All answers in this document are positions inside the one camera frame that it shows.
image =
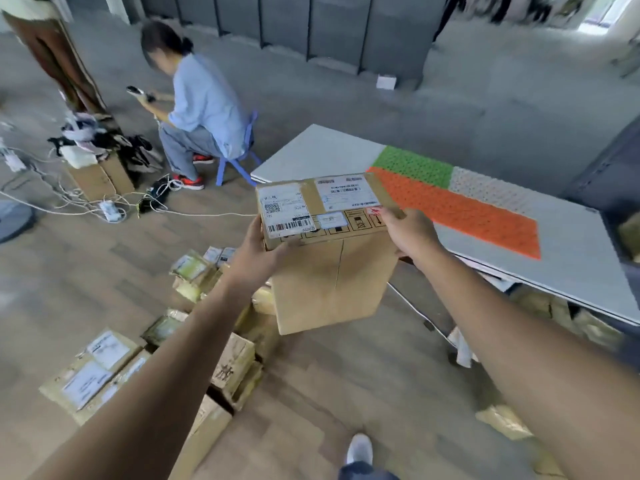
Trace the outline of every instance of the gray pants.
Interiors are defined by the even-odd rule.
[[[384,470],[375,470],[364,461],[354,461],[343,466],[338,473],[338,480],[400,480]]]
[[[206,157],[222,156],[213,135],[202,126],[188,132],[168,123],[161,123],[159,132],[171,170],[189,180],[196,180],[198,177],[196,167],[193,165],[194,153]]]

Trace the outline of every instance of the light blue shirt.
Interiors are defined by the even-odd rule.
[[[228,160],[247,151],[244,133],[249,118],[212,60],[198,54],[183,58],[173,76],[173,90],[175,106],[169,114],[173,126],[184,131],[203,126]]]

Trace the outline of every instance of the red sneaker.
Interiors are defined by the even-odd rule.
[[[216,159],[213,157],[206,157],[204,155],[195,154],[193,156],[193,164],[194,165],[208,165],[213,163]]]
[[[189,180],[183,175],[173,174],[173,179],[178,180],[182,184],[183,189],[202,190],[204,188],[204,179],[202,177],[197,177],[195,180]]]

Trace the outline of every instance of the black hair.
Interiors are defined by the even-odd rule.
[[[163,52],[174,52],[180,55],[189,55],[193,51],[193,42],[187,37],[180,38],[169,25],[162,22],[149,22],[142,27],[140,45],[147,62],[155,64],[149,57],[149,53],[160,49]]]

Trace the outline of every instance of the blue plastic stool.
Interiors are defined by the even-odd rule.
[[[257,119],[258,119],[258,112],[257,111],[252,112],[251,119],[249,120],[249,124],[246,127],[246,131],[244,132],[244,144],[247,147],[247,151],[242,156],[240,156],[239,158],[236,158],[235,160],[227,160],[224,157],[220,157],[220,166],[218,167],[218,177],[216,179],[217,186],[222,185],[222,180],[225,177],[225,167],[227,163],[231,163],[231,165],[233,165],[234,168],[238,170],[238,172],[240,172],[240,175],[242,175],[244,179],[247,182],[249,182],[250,185],[254,187],[256,186],[256,183],[251,179],[251,175],[249,175],[246,172],[246,170],[242,168],[242,166],[240,165],[240,162],[250,155],[255,160],[256,164],[260,165],[262,163],[260,161],[260,158],[255,156],[255,153],[253,153],[251,150],[253,146],[253,123]]]

